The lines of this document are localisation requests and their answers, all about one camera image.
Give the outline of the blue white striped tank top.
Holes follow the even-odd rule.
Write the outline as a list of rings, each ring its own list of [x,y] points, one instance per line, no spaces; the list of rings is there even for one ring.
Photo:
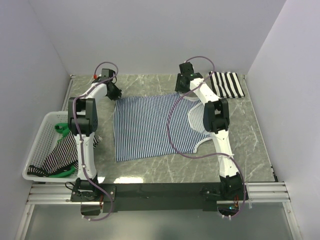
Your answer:
[[[212,139],[204,129],[203,114],[199,98],[180,99],[178,93],[118,100],[113,113],[115,160],[196,153]]]

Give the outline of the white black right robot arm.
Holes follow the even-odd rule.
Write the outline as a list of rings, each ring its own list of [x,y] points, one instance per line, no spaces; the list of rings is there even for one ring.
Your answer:
[[[232,199],[245,191],[245,181],[238,164],[235,162],[229,141],[229,104],[219,97],[205,83],[204,77],[196,73],[190,61],[179,65],[175,91],[183,96],[194,93],[201,101],[203,110],[203,127],[212,138],[215,155],[219,163],[219,195],[226,200]]]

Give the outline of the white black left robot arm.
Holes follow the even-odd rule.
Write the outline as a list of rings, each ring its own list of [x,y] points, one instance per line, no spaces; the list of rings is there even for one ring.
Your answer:
[[[122,91],[113,82],[117,75],[117,70],[103,68],[100,75],[93,75],[93,82],[88,90],[68,100],[67,123],[76,143],[77,177],[85,184],[82,195],[88,201],[96,200],[101,189],[98,186],[94,160],[94,139],[99,124],[97,103],[104,97],[115,101],[122,96]]]

